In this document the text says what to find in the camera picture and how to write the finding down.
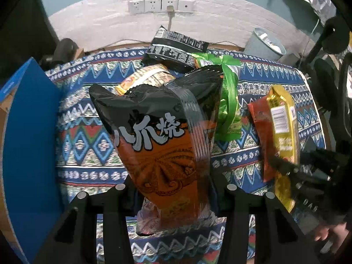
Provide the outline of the person's hand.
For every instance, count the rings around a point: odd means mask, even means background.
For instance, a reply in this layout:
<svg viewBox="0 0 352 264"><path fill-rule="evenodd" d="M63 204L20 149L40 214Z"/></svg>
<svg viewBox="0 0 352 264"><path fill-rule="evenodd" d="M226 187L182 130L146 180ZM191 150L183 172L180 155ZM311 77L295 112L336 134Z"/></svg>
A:
<svg viewBox="0 0 352 264"><path fill-rule="evenodd" d="M335 254L338 249L342 246L343 242L351 232L351 223L343 222L337 225L330 225L325 222L320 223L314 232L315 241L323 241L332 234L332 246L330 247L330 252Z"/></svg>

